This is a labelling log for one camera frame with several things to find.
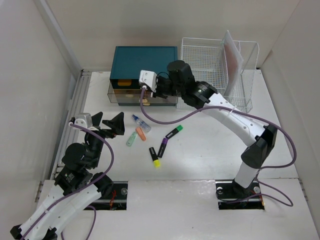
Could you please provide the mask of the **green cap black highlighter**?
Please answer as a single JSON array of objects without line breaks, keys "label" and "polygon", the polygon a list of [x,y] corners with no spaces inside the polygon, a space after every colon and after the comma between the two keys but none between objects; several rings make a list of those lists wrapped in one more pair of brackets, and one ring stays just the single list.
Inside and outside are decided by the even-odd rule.
[{"label": "green cap black highlighter", "polygon": [[165,138],[169,140],[170,138],[172,138],[173,136],[175,136],[176,134],[178,134],[182,129],[183,129],[183,126],[182,126],[182,125],[177,126],[177,127],[174,128],[172,131],[170,131],[170,132],[165,136]]}]

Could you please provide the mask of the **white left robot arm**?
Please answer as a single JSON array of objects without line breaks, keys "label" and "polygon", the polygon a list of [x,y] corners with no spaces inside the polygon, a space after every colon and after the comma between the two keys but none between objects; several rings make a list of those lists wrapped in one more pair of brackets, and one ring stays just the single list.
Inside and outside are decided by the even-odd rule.
[{"label": "white left robot arm", "polygon": [[13,226],[10,234],[15,240],[56,240],[66,225],[91,203],[107,198],[114,182],[107,173],[90,173],[99,165],[107,139],[125,133],[124,113],[103,120],[103,113],[80,113],[68,125],[85,133],[83,143],[72,143],[65,150],[64,164],[55,177],[49,193],[32,216],[23,224]]}]

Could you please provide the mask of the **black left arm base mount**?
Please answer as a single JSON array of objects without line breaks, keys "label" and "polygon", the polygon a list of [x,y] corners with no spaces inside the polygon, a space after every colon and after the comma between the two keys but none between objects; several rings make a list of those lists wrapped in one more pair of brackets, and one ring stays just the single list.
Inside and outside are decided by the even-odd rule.
[{"label": "black left arm base mount", "polygon": [[90,203],[97,211],[125,211],[127,209],[128,182],[115,181],[111,193]]}]

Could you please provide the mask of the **purple cap black highlighter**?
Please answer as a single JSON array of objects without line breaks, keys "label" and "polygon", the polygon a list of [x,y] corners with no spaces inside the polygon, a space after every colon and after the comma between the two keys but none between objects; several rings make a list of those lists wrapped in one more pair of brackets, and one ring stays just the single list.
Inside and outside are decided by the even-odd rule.
[{"label": "purple cap black highlighter", "polygon": [[164,155],[164,152],[165,152],[165,149],[167,147],[167,143],[168,143],[168,139],[165,137],[163,138],[161,144],[160,144],[160,147],[159,147],[159,150],[158,150],[158,153],[157,153],[157,156],[159,158],[162,158],[163,155]]}]

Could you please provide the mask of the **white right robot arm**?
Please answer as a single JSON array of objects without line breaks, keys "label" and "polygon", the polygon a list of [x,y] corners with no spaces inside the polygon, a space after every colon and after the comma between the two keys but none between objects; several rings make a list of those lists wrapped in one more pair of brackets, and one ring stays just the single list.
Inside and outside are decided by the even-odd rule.
[{"label": "white right robot arm", "polygon": [[189,64],[176,60],[167,65],[168,77],[151,72],[142,77],[154,98],[179,96],[185,104],[195,109],[208,107],[205,114],[213,117],[246,145],[241,154],[242,163],[232,181],[232,193],[237,197],[247,196],[256,174],[273,150],[277,138],[277,128],[263,125],[237,113],[237,108],[229,103],[211,84],[196,81]]}]

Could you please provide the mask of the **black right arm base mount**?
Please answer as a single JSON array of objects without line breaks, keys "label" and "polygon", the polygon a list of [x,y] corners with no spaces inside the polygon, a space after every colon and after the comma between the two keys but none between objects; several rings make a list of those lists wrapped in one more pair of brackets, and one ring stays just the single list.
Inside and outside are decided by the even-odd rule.
[{"label": "black right arm base mount", "polygon": [[233,180],[215,182],[216,198],[219,210],[264,210],[261,188],[253,181],[248,188],[243,188]]}]

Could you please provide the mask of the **yellow cap black highlighter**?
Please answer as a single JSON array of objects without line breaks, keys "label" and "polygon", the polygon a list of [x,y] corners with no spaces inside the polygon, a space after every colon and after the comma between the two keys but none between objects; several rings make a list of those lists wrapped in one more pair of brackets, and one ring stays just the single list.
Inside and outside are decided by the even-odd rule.
[{"label": "yellow cap black highlighter", "polygon": [[155,149],[153,147],[150,147],[149,148],[149,153],[150,153],[150,156],[152,158],[152,162],[153,162],[153,165],[156,167],[156,168],[159,168],[161,166],[161,163],[158,159],[158,156],[155,152]]}]

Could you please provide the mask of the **clear blue cap bottle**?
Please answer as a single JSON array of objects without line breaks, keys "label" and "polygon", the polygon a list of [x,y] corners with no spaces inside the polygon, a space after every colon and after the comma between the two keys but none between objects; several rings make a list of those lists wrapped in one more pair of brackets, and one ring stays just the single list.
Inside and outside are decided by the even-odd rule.
[{"label": "clear blue cap bottle", "polygon": [[132,115],[133,120],[145,131],[145,132],[150,132],[152,129],[145,121],[143,121],[141,118],[139,118],[136,115]]}]

